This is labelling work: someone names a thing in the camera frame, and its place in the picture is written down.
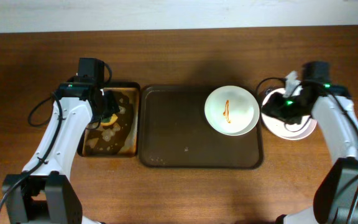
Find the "large brown serving tray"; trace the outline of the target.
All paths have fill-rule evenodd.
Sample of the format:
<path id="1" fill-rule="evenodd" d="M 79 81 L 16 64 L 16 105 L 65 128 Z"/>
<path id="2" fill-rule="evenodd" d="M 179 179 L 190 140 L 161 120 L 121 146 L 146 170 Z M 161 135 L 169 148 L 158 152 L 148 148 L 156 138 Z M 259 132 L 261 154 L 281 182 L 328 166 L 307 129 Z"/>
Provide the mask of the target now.
<path id="1" fill-rule="evenodd" d="M 207 122 L 215 86 L 150 85 L 141 93 L 138 158 L 147 167 L 256 169 L 264 161 L 261 125 L 227 136 Z"/>

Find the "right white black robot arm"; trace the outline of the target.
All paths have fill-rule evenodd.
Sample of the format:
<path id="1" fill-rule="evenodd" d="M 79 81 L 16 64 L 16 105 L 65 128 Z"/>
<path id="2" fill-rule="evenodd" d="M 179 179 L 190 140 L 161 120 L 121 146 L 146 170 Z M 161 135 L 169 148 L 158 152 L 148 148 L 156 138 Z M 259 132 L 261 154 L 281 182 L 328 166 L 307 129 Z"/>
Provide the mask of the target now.
<path id="1" fill-rule="evenodd" d="M 302 66 L 302 79 L 281 78 L 284 93 L 272 93 L 260 103 L 262 114 L 284 124 L 316 120 L 333 166 L 317 189 L 310 208 L 283 214 L 276 223 L 358 223 L 358 120 L 349 90 L 331 82 L 323 61 Z"/>

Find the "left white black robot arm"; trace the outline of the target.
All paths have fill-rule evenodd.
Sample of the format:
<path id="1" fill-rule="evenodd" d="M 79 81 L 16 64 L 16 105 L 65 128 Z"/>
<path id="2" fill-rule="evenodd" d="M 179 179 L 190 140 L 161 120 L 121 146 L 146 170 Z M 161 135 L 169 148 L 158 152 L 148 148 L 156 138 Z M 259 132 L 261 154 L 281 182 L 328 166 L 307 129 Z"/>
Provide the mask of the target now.
<path id="1" fill-rule="evenodd" d="M 103 90 L 110 71 L 100 59 L 80 58 L 77 74 L 51 92 L 52 112 L 38 148 L 20 174 L 2 183 L 0 214 L 6 208 L 11 223 L 92 223 L 70 174 L 87 126 L 119 111 L 113 93 Z"/>

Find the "small tray with soapy water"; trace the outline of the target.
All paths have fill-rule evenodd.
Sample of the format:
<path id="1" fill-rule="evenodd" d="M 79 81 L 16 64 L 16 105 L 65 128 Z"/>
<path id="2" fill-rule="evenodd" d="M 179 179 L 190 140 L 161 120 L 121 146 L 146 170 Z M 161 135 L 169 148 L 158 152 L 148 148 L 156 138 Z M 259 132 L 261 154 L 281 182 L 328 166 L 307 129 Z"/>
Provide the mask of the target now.
<path id="1" fill-rule="evenodd" d="M 110 126 L 102 126 L 93 118 L 80 139 L 77 154 L 81 157 L 134 157 L 137 153 L 140 85 L 136 82 L 114 82 L 111 90 L 119 105 L 118 119 Z"/>

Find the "yellow green sponge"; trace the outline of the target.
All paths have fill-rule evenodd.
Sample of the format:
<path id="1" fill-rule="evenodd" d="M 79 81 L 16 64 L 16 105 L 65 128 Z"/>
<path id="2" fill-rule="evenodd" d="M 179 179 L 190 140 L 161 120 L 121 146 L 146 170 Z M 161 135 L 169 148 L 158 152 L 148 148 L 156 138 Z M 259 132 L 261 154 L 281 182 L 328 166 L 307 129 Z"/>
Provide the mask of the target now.
<path id="1" fill-rule="evenodd" d="M 110 117 L 104 118 L 101 120 L 101 125 L 102 126 L 110 126 L 113 125 L 116 121 L 117 121 L 118 117 L 116 114 L 113 114 Z"/>

